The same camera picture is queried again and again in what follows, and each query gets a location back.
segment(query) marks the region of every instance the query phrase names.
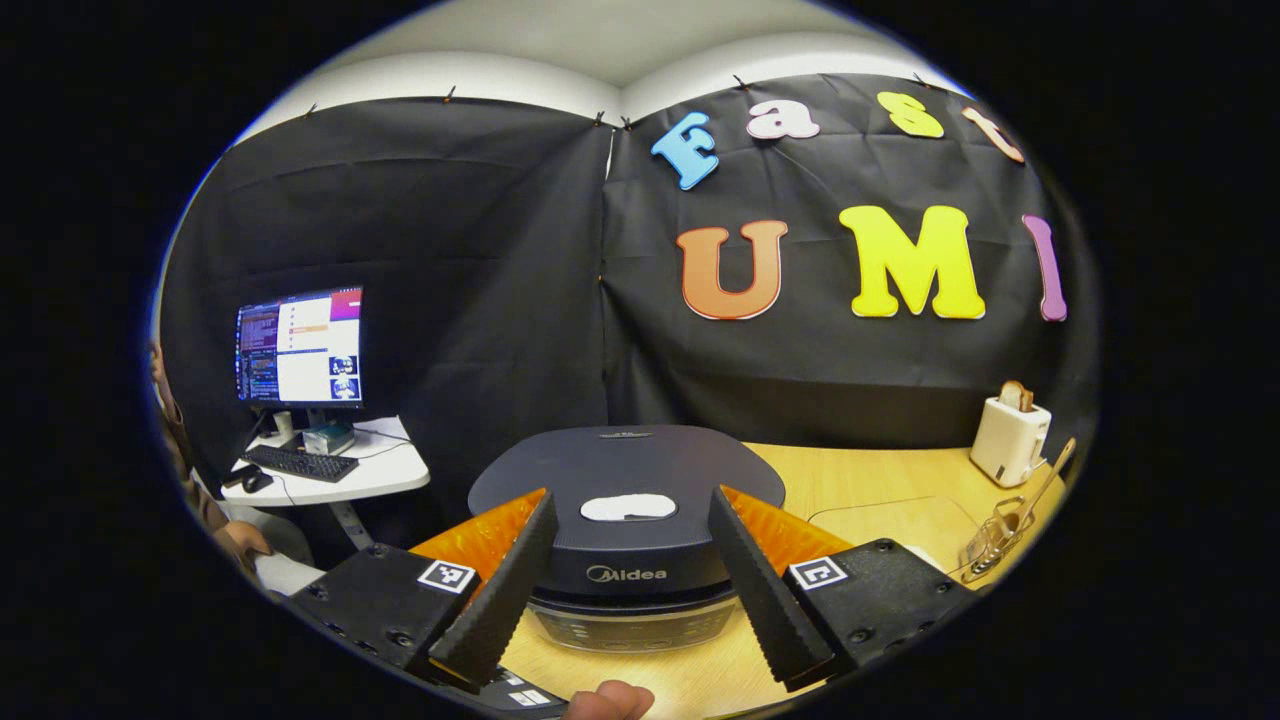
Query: sticker label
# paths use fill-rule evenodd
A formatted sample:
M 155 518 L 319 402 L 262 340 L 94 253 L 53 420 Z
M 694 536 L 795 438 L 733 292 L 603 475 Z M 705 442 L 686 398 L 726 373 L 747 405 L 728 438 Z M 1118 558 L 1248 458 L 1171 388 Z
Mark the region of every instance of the sticker label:
M 453 562 L 436 560 L 431 562 L 431 566 L 426 569 L 426 573 L 422 573 L 422 577 L 417 582 L 458 594 L 471 582 L 471 575 L 475 574 L 476 571 L 466 565 L 454 565 Z
M 790 568 L 800 587 L 812 591 L 831 583 L 838 583 L 849 575 L 829 557 L 819 557 L 808 562 L 797 562 Z

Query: computer mouse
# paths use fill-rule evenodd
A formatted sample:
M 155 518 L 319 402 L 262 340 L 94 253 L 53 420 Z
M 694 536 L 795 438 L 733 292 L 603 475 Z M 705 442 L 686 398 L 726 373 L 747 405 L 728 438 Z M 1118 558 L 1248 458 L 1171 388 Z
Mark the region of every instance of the computer mouse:
M 256 475 L 252 475 L 244 480 L 244 492 L 248 493 L 257 492 L 274 482 L 275 478 L 268 475 L 266 473 L 259 471 Z

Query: blue letter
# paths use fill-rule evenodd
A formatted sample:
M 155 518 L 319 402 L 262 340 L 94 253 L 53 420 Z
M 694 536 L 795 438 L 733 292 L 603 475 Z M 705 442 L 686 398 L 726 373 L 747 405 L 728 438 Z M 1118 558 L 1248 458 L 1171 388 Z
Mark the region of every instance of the blue letter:
M 649 150 L 650 155 L 662 155 L 676 168 L 676 172 L 680 173 L 680 190 L 694 187 L 719 164 L 719 158 L 703 156 L 698 152 L 716 147 L 716 140 L 707 131 L 696 127 L 709 119 L 703 113 L 685 115 L 685 119 L 676 123 L 676 127 L 667 131 L 667 135 L 658 138 L 658 142 L 654 142 Z M 689 131 L 687 140 L 684 137 L 685 131 Z

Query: wooden tabletop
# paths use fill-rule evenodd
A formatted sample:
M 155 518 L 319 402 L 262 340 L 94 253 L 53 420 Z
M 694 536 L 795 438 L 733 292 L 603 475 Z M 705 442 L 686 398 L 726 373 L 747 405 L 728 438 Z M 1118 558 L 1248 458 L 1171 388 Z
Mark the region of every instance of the wooden tabletop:
M 1002 488 L 969 460 L 969 448 L 827 450 L 748 443 L 786 486 L 783 509 L 860 544 L 890 537 L 956 580 L 961 548 L 996 502 L 1029 492 L 1050 473 L 1041 466 L 1018 488 Z M 1062 500 L 1055 479 L 1036 509 L 1036 523 L 1006 559 L 972 589 L 998 580 L 1030 546 Z M 750 623 L 735 610 L 721 637 L 700 646 L 653 653 L 573 651 L 538 635 L 526 611 L 502 664 L 561 697 L 608 679 L 653 691 L 645 720 L 698 720 L 748 711 L 822 684 L 787 693 L 773 682 Z

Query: computer monitor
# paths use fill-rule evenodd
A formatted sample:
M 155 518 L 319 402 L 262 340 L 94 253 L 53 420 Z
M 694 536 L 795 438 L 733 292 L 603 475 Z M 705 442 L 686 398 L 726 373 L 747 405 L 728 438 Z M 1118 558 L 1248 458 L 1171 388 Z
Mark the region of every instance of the computer monitor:
M 362 407 L 361 295 L 361 287 L 342 287 L 241 307 L 241 401 L 260 407 Z

